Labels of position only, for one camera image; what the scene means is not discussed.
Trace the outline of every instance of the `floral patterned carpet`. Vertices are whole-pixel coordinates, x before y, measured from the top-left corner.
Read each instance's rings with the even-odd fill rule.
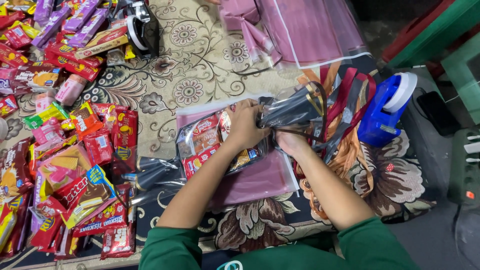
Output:
[[[108,67],[100,79],[85,88],[73,106],[91,100],[116,102],[137,110],[139,155],[161,158],[175,155],[175,146],[169,139],[176,136],[177,108],[247,93],[275,94],[297,83],[300,71],[288,74],[267,71],[243,77],[232,73],[232,63],[244,64],[246,70],[255,68],[249,65],[245,44],[226,37],[213,5],[202,0],[150,0],[150,4],[162,27],[160,57]],[[368,56],[352,62],[365,74],[376,68],[375,61]],[[31,135],[21,119],[34,113],[34,100],[26,95],[18,102],[20,110],[7,119],[9,133],[7,141],[0,145],[2,151]],[[357,162],[349,173],[350,179],[361,194],[368,189],[365,172],[372,171],[375,187],[365,199],[385,222],[412,219],[435,205],[405,132],[382,149],[361,146],[369,167]],[[331,230],[329,221],[311,211],[309,201],[313,194],[303,190],[299,194],[299,197],[296,193],[284,194],[236,209],[207,213],[198,228],[203,233],[200,247],[205,252],[229,248],[245,252]],[[136,264],[148,230],[168,201],[168,198],[157,200],[138,208],[137,252],[130,258],[100,261],[102,239],[95,236],[77,259],[53,262],[52,254],[28,247],[19,255],[1,261],[0,268],[55,269],[61,265],[62,269],[101,269]]]

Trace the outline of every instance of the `green sleeve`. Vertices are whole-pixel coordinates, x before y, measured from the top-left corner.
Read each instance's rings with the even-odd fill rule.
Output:
[[[378,217],[367,219],[341,231],[338,239],[343,256],[353,269],[419,269]]]
[[[196,229],[153,228],[148,232],[139,269],[200,269],[202,250]]]

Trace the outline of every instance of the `green shirt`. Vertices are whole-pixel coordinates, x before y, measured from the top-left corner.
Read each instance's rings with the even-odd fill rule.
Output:
[[[148,232],[140,270],[200,269],[197,230],[153,228]],[[345,259],[310,245],[284,245],[247,252],[219,270],[419,269],[388,228],[374,217],[338,234]]]

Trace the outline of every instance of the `tape dispenser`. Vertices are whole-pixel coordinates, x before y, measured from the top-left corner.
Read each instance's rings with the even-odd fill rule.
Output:
[[[400,135],[395,128],[417,87],[417,75],[397,73],[377,86],[358,129],[359,141],[384,147]]]
[[[127,5],[128,42],[142,60],[159,56],[160,23],[143,1]]]

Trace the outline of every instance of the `blue tape dispenser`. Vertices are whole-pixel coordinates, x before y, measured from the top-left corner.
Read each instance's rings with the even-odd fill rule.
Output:
[[[417,75],[397,73],[377,86],[367,112],[358,129],[359,141],[375,147],[384,147],[400,135],[395,125],[407,107],[417,86]]]

